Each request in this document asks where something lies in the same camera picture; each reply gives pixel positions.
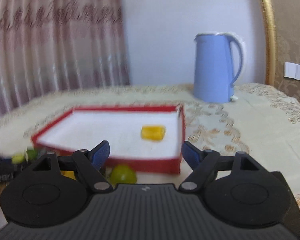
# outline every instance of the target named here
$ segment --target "green lime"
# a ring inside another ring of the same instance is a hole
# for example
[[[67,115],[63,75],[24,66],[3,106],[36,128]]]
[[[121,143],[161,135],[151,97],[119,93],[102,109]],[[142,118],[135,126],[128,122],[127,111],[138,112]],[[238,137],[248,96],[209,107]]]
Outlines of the green lime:
[[[136,172],[127,165],[117,165],[110,174],[110,182],[112,185],[118,183],[135,184],[137,182]]]
[[[29,161],[34,161],[38,157],[38,151],[33,148],[27,148],[27,155]]]

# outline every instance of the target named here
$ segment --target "table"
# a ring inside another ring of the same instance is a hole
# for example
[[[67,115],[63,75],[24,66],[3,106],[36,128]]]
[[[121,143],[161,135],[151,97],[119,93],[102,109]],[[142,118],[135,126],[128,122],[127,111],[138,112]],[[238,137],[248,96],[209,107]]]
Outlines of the table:
[[[200,149],[223,155],[246,151],[269,171],[285,176],[300,208],[300,104],[274,87],[245,84],[235,88],[236,102],[205,103],[192,96],[192,85],[111,87],[55,92],[0,118],[0,155],[31,146],[30,136],[64,111],[78,105],[185,106],[186,139]],[[190,167],[181,163],[179,176],[138,173],[139,183],[178,186]],[[224,176],[228,172],[219,172]]]

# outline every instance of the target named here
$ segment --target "blue gripper pad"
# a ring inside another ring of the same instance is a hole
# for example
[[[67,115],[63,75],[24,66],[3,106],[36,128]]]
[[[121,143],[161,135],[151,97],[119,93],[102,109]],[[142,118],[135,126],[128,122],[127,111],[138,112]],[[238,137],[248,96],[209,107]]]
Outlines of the blue gripper pad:
[[[107,141],[102,141],[96,147],[94,147],[88,155],[88,158],[93,167],[97,170],[105,164],[110,155],[110,145]]]
[[[192,170],[200,164],[200,155],[203,154],[197,147],[193,146],[188,141],[182,144],[181,153]]]

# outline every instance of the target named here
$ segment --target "yellow block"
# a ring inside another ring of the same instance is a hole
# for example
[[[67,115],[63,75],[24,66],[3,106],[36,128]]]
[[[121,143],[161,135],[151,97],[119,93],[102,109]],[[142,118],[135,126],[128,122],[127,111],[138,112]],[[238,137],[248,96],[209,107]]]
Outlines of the yellow block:
[[[68,177],[68,178],[71,178],[71,179],[74,179],[74,180],[77,180],[75,178],[75,175],[74,175],[74,172],[73,171],[61,171],[61,174],[65,177]]]
[[[166,133],[163,125],[145,125],[141,129],[141,138],[145,140],[161,141]]]

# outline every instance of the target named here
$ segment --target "patterned wallpaper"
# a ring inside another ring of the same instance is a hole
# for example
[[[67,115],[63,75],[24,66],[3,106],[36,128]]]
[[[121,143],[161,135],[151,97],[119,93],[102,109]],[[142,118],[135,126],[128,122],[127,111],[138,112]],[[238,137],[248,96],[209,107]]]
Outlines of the patterned wallpaper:
[[[284,62],[300,64],[300,0],[272,0],[277,35],[274,86],[300,102],[300,81],[284,77]]]

